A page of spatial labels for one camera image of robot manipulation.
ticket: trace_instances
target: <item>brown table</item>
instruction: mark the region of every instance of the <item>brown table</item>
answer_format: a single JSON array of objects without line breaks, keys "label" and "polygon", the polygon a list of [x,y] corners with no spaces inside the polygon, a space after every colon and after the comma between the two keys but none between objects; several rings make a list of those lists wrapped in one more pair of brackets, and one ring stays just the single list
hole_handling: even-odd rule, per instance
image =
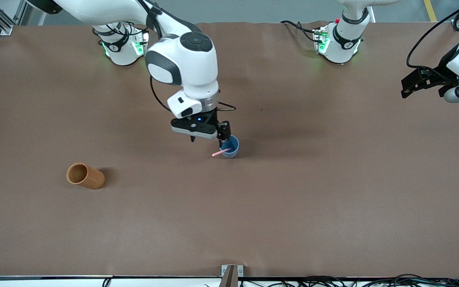
[{"label": "brown table", "polygon": [[[144,60],[117,67],[91,27],[15,27],[0,40],[0,275],[459,277],[459,105],[407,100],[406,54],[432,24],[370,24],[345,65],[282,24],[201,24],[221,113],[241,141],[170,131]],[[413,63],[459,40],[448,24]],[[157,84],[166,99],[175,87]],[[69,184],[67,167],[107,186]]]}]

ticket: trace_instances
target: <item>cup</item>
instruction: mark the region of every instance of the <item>cup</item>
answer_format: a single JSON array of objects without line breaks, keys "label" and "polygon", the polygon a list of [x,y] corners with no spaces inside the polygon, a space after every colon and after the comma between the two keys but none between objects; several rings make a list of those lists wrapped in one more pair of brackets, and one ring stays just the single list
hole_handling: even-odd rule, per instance
[{"label": "cup", "polygon": [[85,163],[74,163],[67,170],[67,180],[71,184],[80,185],[87,189],[100,189],[104,185],[104,174],[86,165]]},{"label": "cup", "polygon": [[237,137],[234,135],[231,135],[229,137],[229,140],[223,142],[219,149],[222,151],[225,149],[231,149],[227,152],[223,152],[222,155],[224,155],[224,157],[226,158],[234,158],[238,153],[239,147],[240,147],[240,142],[238,142]]}]

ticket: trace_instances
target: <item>blue cup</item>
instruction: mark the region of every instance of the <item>blue cup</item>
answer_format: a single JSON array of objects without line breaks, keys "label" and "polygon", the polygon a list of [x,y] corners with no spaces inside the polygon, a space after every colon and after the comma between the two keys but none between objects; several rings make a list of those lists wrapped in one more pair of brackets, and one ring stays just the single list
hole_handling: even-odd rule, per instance
[{"label": "blue cup", "polygon": [[225,158],[234,158],[235,155],[238,153],[238,148],[240,147],[240,142],[238,142],[238,139],[236,136],[231,135],[229,137],[229,140],[225,141],[222,143],[222,146],[219,148],[222,151],[225,149],[230,149],[227,152],[223,152],[222,155],[224,155]]}]

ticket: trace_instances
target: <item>black band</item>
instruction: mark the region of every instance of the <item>black band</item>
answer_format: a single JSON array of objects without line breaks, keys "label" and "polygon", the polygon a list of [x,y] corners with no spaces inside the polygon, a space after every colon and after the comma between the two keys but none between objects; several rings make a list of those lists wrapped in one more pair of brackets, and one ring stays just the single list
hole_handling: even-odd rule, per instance
[{"label": "black band", "polygon": [[368,17],[368,14],[369,14],[368,7],[366,7],[366,8],[364,8],[364,11],[362,13],[362,17],[359,20],[352,20],[352,19],[346,18],[345,17],[345,13],[343,13],[341,15],[341,18],[343,19],[344,22],[347,22],[348,24],[357,25],[357,24],[362,23],[362,21],[364,21],[366,19],[366,17]]},{"label": "black band", "polygon": [[105,41],[102,41],[102,43],[104,43],[104,46],[106,46],[107,49],[114,51],[114,52],[119,52],[122,50],[122,47],[124,46],[124,44],[126,44],[128,40],[129,40],[129,32],[127,31],[127,29],[125,29],[125,35],[120,40],[114,43],[109,43]]},{"label": "black band", "polygon": [[[120,30],[120,28],[122,27],[122,22],[118,22],[118,24],[116,25],[116,31]],[[114,35],[116,34],[113,29],[110,28],[109,31],[96,31],[97,32],[97,35],[98,36],[111,36],[111,35]]]},{"label": "black band", "polygon": [[155,22],[155,18],[157,18],[157,15],[162,14],[162,9],[159,5],[156,3],[151,6],[150,11],[148,12],[148,15],[146,16],[146,27],[153,29],[153,22]]},{"label": "black band", "polygon": [[359,40],[361,39],[361,36],[362,36],[361,35],[361,36],[359,36],[359,38],[354,39],[354,40],[345,39],[345,38],[341,37],[341,35],[339,35],[339,33],[337,32],[337,24],[334,26],[332,34],[334,35],[334,40],[336,42],[338,42],[339,44],[341,44],[341,48],[344,49],[344,50],[352,49],[353,46],[355,46],[355,44],[357,44],[357,42],[359,42]]}]

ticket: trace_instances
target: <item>cup opening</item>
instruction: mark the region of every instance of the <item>cup opening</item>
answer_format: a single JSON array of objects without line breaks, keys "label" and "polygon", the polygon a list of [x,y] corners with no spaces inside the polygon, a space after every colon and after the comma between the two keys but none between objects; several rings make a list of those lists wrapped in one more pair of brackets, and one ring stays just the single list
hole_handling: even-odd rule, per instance
[{"label": "cup opening", "polygon": [[68,180],[73,184],[81,183],[88,176],[88,168],[82,163],[76,163],[69,168]]}]

